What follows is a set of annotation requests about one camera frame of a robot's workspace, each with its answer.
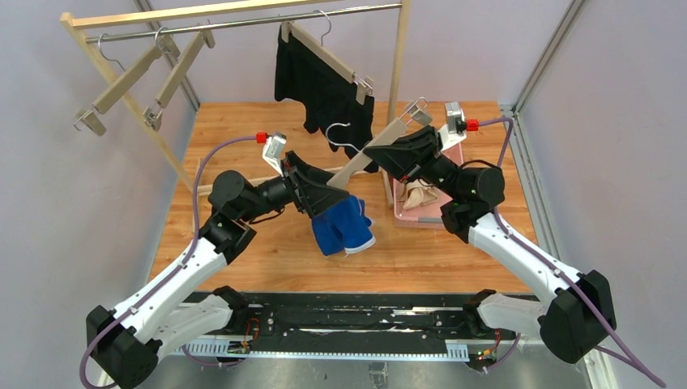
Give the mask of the blue underwear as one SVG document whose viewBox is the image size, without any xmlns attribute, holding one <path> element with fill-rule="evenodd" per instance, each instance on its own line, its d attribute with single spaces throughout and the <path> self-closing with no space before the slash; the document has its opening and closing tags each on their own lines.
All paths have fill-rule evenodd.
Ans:
<svg viewBox="0 0 687 389">
<path fill-rule="evenodd" d="M 325 256 L 357 254 L 371 248 L 376 237 L 373 221 L 365 214 L 365 201 L 350 195 L 311 220 L 314 239 Z"/>
</svg>

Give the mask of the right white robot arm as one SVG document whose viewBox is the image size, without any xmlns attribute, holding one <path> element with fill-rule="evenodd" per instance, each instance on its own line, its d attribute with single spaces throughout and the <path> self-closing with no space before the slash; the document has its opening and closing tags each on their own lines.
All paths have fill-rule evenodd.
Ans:
<svg viewBox="0 0 687 389">
<path fill-rule="evenodd" d="M 421 180 L 448 195 L 440 208 L 446 231 L 496 259 L 535 294 L 532 301 L 492 289 L 477 293 L 463 306 L 474 336 L 491 330 L 532 336 L 573 364 L 616 329 L 605 276 L 555 259 L 498 214 L 505 199 L 500 167 L 483 160 L 458 165 L 442 152 L 440 135 L 431 126 L 389 145 L 369 145 L 363 153 L 398 182 Z"/>
</svg>

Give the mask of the cream cotton underwear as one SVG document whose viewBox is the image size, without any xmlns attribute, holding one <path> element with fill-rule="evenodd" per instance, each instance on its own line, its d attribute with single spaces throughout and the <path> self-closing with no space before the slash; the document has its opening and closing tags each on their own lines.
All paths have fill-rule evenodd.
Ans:
<svg viewBox="0 0 687 389">
<path fill-rule="evenodd" d="M 424 182 L 417 180 L 401 185 L 400 192 L 396 195 L 396 200 L 402 203 L 403 210 L 410 210 L 422 207 L 438 201 L 440 190 Z"/>
</svg>

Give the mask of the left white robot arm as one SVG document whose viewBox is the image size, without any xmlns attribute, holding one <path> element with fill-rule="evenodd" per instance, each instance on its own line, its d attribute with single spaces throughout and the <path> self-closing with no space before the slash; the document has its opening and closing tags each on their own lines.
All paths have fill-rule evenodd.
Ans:
<svg viewBox="0 0 687 389">
<path fill-rule="evenodd" d="M 252 224 L 292 203 L 314 217 L 348 197 L 352 170 L 315 168 L 295 152 L 279 163 L 282 173 L 255 186 L 235 170 L 219 174 L 207 200 L 211 216 L 182 254 L 154 280 L 111 309 L 96 306 L 86 317 L 87 350 L 119 388 L 135 388 L 169 352 L 221 328 L 245 308 L 241 294 L 224 287 L 192 309 L 178 312 L 202 282 L 227 267 L 253 240 Z"/>
</svg>

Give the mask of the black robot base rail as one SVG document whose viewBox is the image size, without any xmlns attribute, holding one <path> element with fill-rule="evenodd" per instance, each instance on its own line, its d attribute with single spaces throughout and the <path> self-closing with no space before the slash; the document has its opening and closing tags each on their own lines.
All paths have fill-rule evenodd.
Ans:
<svg viewBox="0 0 687 389">
<path fill-rule="evenodd" d="M 354 361 L 474 361 L 505 352 L 508 330 L 474 336 L 464 293 L 246 293 L 242 324 L 229 324 L 172 351 L 205 362 L 246 358 Z"/>
</svg>

